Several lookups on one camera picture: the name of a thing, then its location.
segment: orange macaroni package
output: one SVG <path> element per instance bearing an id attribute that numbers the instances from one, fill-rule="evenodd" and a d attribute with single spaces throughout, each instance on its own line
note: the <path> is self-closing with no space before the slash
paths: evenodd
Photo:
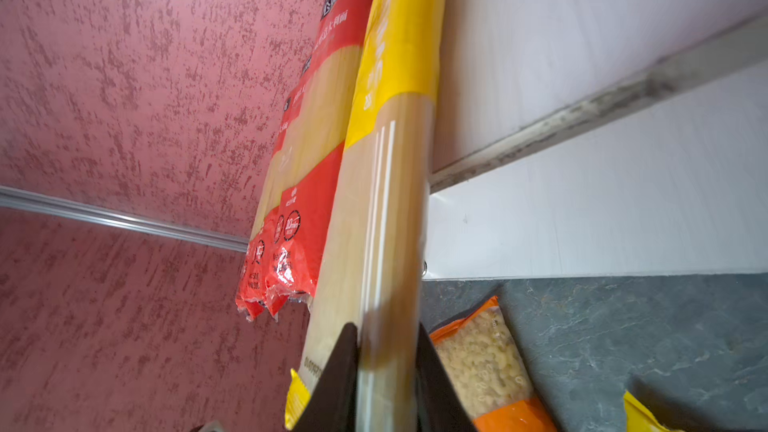
<path id="1" fill-rule="evenodd" d="M 250 320 L 315 294 L 371 2 L 324 1 L 284 103 L 235 298 Z"/>
<path id="2" fill-rule="evenodd" d="M 498 298 L 430 338 L 479 432 L 557 432 L 536 397 Z"/>

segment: pink wall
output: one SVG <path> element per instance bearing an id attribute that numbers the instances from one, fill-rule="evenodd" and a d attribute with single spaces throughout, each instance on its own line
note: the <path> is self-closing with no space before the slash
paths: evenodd
<path id="1" fill-rule="evenodd" d="M 0 184 L 248 235 L 321 0 L 0 0 Z"/>
<path id="2" fill-rule="evenodd" d="M 242 261 L 0 208 L 0 430 L 281 430 L 309 315 L 245 322 Z"/>

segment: yellow package corner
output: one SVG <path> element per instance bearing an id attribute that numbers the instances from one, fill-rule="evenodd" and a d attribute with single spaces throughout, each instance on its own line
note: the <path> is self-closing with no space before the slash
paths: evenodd
<path id="1" fill-rule="evenodd" d="M 629 392 L 624 393 L 624 409 L 627 411 L 627 432 L 683 432 L 659 424 L 650 410 Z"/>
<path id="2" fill-rule="evenodd" d="M 309 402 L 310 392 L 301 381 L 301 377 L 299 377 L 295 370 L 291 369 L 290 387 L 286 397 L 286 428 L 288 430 L 293 430 Z"/>

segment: white wall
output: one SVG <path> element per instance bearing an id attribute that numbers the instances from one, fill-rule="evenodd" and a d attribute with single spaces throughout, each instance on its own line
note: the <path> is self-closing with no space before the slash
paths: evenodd
<path id="1" fill-rule="evenodd" d="M 768 271 L 768 62 L 430 197 L 427 278 Z"/>
<path id="2" fill-rule="evenodd" d="M 435 170 L 768 0 L 447 0 Z"/>

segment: gray marble surface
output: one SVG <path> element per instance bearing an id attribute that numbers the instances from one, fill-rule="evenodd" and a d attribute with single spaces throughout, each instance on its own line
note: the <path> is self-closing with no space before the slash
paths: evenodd
<path id="1" fill-rule="evenodd" d="M 687 432 L 768 430 L 768 274 L 424 282 L 422 322 L 493 293 L 561 430 L 626 430 L 626 389 Z"/>

